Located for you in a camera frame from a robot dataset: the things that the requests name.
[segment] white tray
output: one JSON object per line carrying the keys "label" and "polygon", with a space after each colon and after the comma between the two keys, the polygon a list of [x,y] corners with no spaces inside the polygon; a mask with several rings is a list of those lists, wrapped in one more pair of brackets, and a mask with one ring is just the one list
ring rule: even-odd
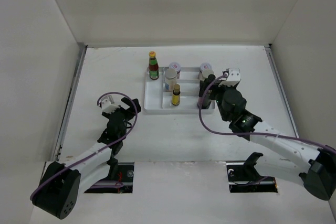
{"label": "white tray", "polygon": [[[164,86],[164,72],[168,67],[159,67],[159,78],[152,80],[149,77],[149,69],[146,71],[144,109],[150,114],[197,114],[200,68],[181,68],[180,79],[177,83],[181,86],[180,105],[171,104],[172,92]],[[215,102],[211,102],[210,108],[202,110],[202,114],[214,112]]]}

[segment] wall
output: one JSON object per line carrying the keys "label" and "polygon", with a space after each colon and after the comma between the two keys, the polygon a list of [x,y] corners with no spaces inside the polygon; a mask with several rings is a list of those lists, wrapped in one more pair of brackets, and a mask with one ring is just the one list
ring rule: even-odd
{"label": "wall", "polygon": [[55,0],[0,0],[0,31],[0,223],[28,223],[78,46]]}
{"label": "wall", "polygon": [[298,0],[272,45],[300,136],[334,148],[335,17],[335,0]]}
{"label": "wall", "polygon": [[271,43],[297,0],[56,0],[77,41]]}

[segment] jar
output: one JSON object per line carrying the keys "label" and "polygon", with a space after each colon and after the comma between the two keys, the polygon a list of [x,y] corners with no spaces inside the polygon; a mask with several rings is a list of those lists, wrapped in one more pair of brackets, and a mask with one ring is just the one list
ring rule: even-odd
{"label": "jar", "polygon": [[172,62],[169,64],[169,68],[173,68],[177,72],[177,78],[180,78],[180,72],[181,72],[181,65],[178,64],[177,62]]}
{"label": "jar", "polygon": [[164,84],[168,91],[173,91],[177,83],[177,72],[173,68],[168,68],[164,73]]}
{"label": "jar", "polygon": [[215,74],[212,69],[204,69],[201,73],[200,81],[204,81],[210,74]]}
{"label": "jar", "polygon": [[198,79],[201,78],[201,74],[202,74],[203,70],[205,70],[205,69],[212,69],[212,66],[210,65],[210,63],[205,62],[205,63],[202,63],[200,65],[199,73],[198,73]]}

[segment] ketchup bottle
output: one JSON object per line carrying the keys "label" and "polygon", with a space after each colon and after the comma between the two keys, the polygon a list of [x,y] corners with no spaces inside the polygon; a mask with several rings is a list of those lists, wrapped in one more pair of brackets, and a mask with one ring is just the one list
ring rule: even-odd
{"label": "ketchup bottle", "polygon": [[159,65],[157,63],[156,53],[154,51],[149,52],[149,77],[152,80],[157,80],[159,78]]}

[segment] yellow label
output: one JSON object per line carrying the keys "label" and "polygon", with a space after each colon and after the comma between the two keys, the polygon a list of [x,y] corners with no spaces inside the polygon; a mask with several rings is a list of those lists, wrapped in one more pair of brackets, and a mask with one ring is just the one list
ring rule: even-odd
{"label": "yellow label", "polygon": [[173,94],[172,104],[173,105],[179,105],[179,103],[180,103],[180,95],[174,95]]}

